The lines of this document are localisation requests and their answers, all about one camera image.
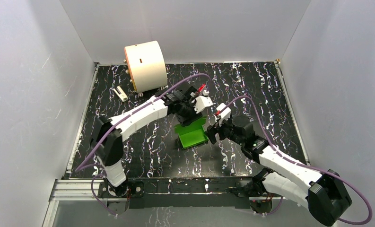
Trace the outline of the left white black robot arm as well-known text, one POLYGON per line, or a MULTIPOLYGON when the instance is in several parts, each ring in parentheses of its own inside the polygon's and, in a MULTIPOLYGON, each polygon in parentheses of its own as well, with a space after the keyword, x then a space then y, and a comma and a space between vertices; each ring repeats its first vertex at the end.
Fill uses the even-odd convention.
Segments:
POLYGON ((117 197, 128 191, 122 166, 123 142, 149 123, 173 114, 182 126, 188 126, 202 117, 202 111, 211 106, 205 86, 177 88, 168 93, 158 92, 148 101, 121 115, 101 118, 93 131, 90 145, 96 150, 100 164, 110 183, 110 191, 117 197))

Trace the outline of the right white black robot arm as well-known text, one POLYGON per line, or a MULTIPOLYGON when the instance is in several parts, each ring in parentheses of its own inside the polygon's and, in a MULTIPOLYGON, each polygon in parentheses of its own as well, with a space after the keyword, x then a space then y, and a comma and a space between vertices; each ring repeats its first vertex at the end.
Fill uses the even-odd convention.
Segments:
POLYGON ((352 199, 332 170, 321 174, 304 168, 302 163, 279 150, 273 150, 269 142, 256 134, 249 118, 243 115, 217 120, 206 130, 212 144, 229 139, 241 146, 243 154, 264 168, 252 181, 237 186, 231 192, 249 196, 275 193, 307 208, 321 224, 331 227, 351 206, 352 199))

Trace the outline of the green paper box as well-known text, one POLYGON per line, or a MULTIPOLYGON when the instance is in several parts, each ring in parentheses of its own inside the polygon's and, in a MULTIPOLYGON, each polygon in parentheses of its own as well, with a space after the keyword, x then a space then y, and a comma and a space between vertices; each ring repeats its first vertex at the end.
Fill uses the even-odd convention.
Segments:
POLYGON ((209 139, 203 127, 206 122, 207 118, 201 117, 188 126, 178 124, 174 127, 174 131, 178 135, 183 149, 208 142, 209 139))

